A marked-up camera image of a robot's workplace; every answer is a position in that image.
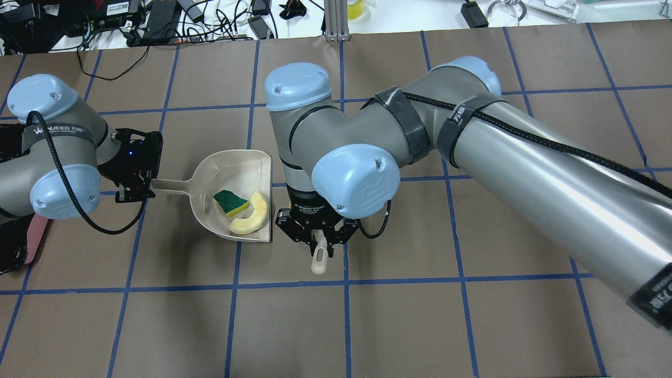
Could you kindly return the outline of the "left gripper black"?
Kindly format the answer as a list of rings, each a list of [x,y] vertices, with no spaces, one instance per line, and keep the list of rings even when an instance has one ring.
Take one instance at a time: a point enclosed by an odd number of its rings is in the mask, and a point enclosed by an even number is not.
[[[160,169],[162,134],[125,128],[113,132],[111,139],[120,142],[119,149],[99,166],[99,172],[118,186],[115,203],[142,203],[155,198],[150,184]]]

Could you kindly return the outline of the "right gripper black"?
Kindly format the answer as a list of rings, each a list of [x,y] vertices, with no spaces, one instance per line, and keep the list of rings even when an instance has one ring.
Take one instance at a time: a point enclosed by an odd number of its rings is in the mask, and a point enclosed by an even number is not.
[[[312,230],[322,230],[327,246],[345,244],[359,229],[357,220],[345,218],[316,191],[287,186],[290,208],[279,209],[276,225],[295,243],[310,244]]]

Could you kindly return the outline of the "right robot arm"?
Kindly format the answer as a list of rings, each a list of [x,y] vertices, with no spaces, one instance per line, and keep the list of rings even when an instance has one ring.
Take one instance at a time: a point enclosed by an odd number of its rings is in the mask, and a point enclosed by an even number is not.
[[[265,91],[291,200],[275,222],[312,255],[389,207],[401,168],[435,150],[670,332],[670,188],[514,108],[484,60],[439,65],[350,117],[314,63],[274,69]]]

